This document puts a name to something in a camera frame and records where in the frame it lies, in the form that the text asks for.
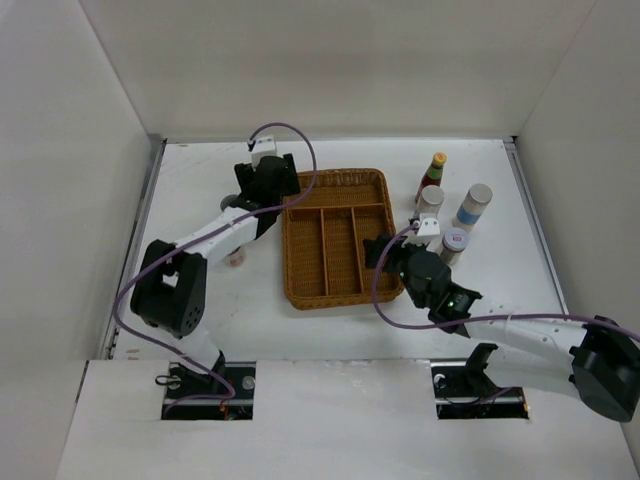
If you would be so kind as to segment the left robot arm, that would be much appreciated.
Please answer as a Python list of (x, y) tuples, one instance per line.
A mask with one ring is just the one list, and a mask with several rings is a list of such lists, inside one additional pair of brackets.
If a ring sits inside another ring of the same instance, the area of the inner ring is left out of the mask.
[(206, 399), (221, 393), (225, 377), (214, 367), (220, 350), (200, 325), (208, 267), (260, 238), (277, 220), (283, 199), (300, 193), (291, 154), (267, 151), (234, 171), (240, 194), (216, 220), (180, 240), (147, 246), (130, 299), (131, 311), (164, 333), (149, 340), (196, 367), (189, 383)]

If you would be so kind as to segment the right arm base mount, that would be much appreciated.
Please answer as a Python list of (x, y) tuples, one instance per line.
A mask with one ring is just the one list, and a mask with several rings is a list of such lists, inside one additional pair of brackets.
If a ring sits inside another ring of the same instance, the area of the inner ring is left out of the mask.
[(488, 360), (498, 346), (480, 343), (466, 359), (431, 363), (431, 377), (439, 420), (528, 420), (520, 387), (499, 387), (486, 374)]

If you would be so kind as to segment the red chili sauce bottle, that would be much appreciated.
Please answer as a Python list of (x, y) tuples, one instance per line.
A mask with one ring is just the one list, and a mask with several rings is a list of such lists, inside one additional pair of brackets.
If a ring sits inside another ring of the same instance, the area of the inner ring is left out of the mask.
[(433, 157), (431, 164), (427, 168), (424, 173), (419, 187), (417, 189), (417, 193), (415, 195), (414, 202), (418, 203), (421, 198), (422, 191), (425, 187), (430, 185), (440, 186), (441, 179), (444, 171), (444, 166), (447, 162), (447, 155), (444, 152), (436, 152)]

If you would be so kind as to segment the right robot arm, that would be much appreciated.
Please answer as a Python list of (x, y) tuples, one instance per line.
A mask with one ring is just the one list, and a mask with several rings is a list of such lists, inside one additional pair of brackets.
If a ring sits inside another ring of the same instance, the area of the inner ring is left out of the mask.
[(413, 241), (405, 228), (363, 242), (365, 266), (375, 278), (395, 274), (428, 321), (411, 328), (436, 330), (506, 348), (464, 370), (473, 394), (498, 385), (546, 390), (580, 400), (600, 416), (619, 423), (633, 419), (639, 403), (639, 336), (614, 320), (562, 313), (516, 313), (492, 305), (452, 279), (440, 257)]

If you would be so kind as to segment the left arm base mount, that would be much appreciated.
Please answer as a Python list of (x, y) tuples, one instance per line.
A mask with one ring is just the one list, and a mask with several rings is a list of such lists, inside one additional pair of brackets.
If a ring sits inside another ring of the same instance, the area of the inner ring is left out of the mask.
[(192, 371), (185, 365), (170, 363), (166, 374), (158, 375), (155, 384), (164, 389), (162, 420), (243, 421), (253, 419), (256, 388), (256, 364), (219, 361), (217, 373), (235, 390), (227, 399), (228, 389), (217, 379)]

